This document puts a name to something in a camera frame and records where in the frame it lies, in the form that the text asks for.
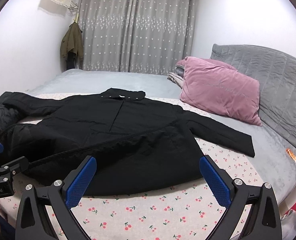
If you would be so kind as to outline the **grey dotted curtain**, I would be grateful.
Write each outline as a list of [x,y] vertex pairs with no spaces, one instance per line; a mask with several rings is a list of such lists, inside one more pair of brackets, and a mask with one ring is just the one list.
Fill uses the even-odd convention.
[[79,0],[85,71],[167,75],[189,56],[198,0]]

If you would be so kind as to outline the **folded beige grey blankets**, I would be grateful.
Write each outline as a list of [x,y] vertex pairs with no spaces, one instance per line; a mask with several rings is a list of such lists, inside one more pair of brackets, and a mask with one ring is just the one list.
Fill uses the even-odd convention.
[[182,64],[178,64],[175,67],[174,72],[170,72],[168,74],[168,80],[175,83],[178,87],[183,87],[183,79],[184,79],[184,66]]

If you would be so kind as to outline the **black coat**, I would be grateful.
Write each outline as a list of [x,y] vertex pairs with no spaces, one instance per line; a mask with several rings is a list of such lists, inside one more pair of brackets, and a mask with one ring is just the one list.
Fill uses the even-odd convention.
[[0,166],[26,157],[25,175],[49,185],[90,155],[97,170],[88,196],[143,193],[200,179],[197,138],[255,155],[250,135],[148,99],[143,91],[111,88],[62,100],[0,96]]

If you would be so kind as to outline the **grey quilted headboard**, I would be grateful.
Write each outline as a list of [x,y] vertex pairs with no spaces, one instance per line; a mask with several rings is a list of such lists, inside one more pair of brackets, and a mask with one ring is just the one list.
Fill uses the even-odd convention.
[[261,46],[218,44],[210,57],[259,81],[261,120],[296,148],[296,58]]

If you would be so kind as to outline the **cherry print bed mat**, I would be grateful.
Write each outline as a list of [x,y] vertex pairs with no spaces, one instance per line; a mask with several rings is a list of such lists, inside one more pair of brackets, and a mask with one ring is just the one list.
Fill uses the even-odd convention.
[[[40,99],[62,100],[73,94],[42,94]],[[213,119],[208,113],[179,100],[148,98],[181,106],[184,110]],[[219,167],[247,183],[259,185],[260,176],[252,157],[201,138],[197,143]],[[43,186],[25,173],[14,181],[15,194],[0,199],[0,209],[14,222],[27,184]],[[201,177],[187,183],[143,193],[110,196],[85,195],[73,214],[91,239],[205,239],[224,213],[208,184]]]

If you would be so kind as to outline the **orange tube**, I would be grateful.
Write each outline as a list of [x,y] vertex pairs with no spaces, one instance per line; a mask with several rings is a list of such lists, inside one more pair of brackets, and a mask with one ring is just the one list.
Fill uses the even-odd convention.
[[291,151],[291,149],[287,148],[286,152],[291,157],[291,159],[296,163],[296,155]]

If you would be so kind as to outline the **olive green hanging jacket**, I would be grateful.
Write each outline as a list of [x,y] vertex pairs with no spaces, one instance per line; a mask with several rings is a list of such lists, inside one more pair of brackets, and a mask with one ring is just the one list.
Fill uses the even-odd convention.
[[76,22],[73,22],[64,35],[60,54],[66,62],[66,70],[74,69],[77,60],[83,60],[82,31]]

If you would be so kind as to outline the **pink velvet pillow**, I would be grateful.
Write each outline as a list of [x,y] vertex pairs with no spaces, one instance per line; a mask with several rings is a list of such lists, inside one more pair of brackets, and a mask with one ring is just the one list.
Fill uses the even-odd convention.
[[177,64],[184,67],[181,101],[209,113],[262,125],[258,80],[217,60],[188,56]]

